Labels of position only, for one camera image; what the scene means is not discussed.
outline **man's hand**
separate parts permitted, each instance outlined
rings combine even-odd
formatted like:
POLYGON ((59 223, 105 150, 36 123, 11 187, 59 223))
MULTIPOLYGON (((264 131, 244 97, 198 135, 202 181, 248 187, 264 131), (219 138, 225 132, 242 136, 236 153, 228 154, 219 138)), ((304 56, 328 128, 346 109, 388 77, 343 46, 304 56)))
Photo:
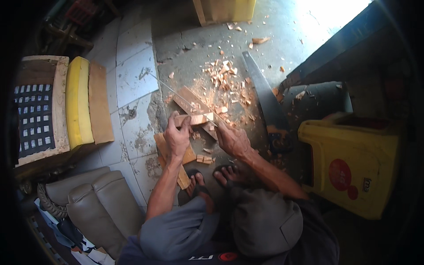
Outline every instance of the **man's hand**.
POLYGON ((243 159, 253 150, 245 130, 235 129, 224 122, 219 122, 215 131, 219 146, 230 156, 243 159))
POLYGON ((165 132, 163 133, 163 137, 165 138, 166 144, 170 150, 170 155, 168 159, 177 158, 183 159, 185 151, 190 144, 190 121, 191 117, 186 117, 181 125, 181 129, 178 130, 175 127, 175 116, 178 115, 178 111, 174 111, 168 119, 168 126, 166 127, 165 132))

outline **sandal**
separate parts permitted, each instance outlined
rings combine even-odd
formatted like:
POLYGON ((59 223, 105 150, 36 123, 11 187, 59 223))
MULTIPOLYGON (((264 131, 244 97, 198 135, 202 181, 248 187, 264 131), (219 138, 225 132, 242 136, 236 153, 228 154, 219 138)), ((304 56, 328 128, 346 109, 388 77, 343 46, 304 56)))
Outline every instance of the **sandal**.
POLYGON ((224 188, 225 190, 228 190, 228 191, 230 191, 232 188, 235 188, 235 187, 240 187, 242 189, 247 189, 246 184, 244 184, 242 182, 239 182, 239 181, 233 181, 231 179, 226 178, 225 175, 224 175, 224 173, 222 172, 222 168, 223 167, 225 167, 227 169, 227 171, 228 171, 228 167, 234 168, 234 165, 220 165, 220 166, 217 166, 213 170, 212 175, 214 175, 216 171, 219 171, 219 172, 221 172, 222 176, 227 180, 227 185, 224 186, 219 180, 216 179, 216 177, 214 177, 214 179, 218 182, 218 184, 222 188, 224 188))
MULTIPOLYGON (((186 173, 189 178, 191 176, 196 176, 197 173, 201 174, 201 172, 195 168, 189 169, 188 171, 186 171, 186 173)), ((196 183, 196 185, 194 186, 193 194, 190 197, 190 200, 198 196, 199 192, 206 193, 207 195, 209 195, 209 197, 211 197, 211 194, 209 193, 209 190, 206 188, 206 186, 201 186, 199 183, 196 183)))

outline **yellow stool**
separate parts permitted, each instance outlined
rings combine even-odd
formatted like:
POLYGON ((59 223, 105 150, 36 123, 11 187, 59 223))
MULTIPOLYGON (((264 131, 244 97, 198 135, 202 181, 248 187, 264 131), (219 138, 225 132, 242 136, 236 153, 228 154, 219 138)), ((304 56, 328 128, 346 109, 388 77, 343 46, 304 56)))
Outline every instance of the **yellow stool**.
POLYGON ((336 113, 306 120, 299 140, 312 147, 312 187, 321 197, 366 219, 381 219, 399 168, 403 123, 336 113))

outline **tiled floor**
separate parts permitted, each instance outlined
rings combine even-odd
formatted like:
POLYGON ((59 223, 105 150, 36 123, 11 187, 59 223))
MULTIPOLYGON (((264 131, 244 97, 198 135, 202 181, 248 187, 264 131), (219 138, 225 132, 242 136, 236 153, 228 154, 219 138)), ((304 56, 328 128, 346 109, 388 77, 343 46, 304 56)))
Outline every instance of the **tiled floor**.
POLYGON ((95 47, 85 56, 106 67, 115 141, 78 163, 74 173, 103 166, 120 170, 138 205, 145 208, 162 170, 147 114, 151 92, 159 86, 156 79, 142 74, 142 70, 156 73, 156 60, 151 23, 141 18, 141 12, 141 6, 129 8, 122 20, 109 23, 93 40, 95 47))

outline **man's right hand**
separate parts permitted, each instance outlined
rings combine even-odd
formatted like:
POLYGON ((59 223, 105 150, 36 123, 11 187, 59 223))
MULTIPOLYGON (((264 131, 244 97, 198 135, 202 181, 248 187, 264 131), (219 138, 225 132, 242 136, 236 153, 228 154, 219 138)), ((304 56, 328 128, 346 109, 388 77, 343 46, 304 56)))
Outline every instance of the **man's right hand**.
POLYGON ((227 126, 224 122, 219 122, 215 131, 219 146, 230 156, 243 160, 253 151, 245 130, 236 129, 227 126))

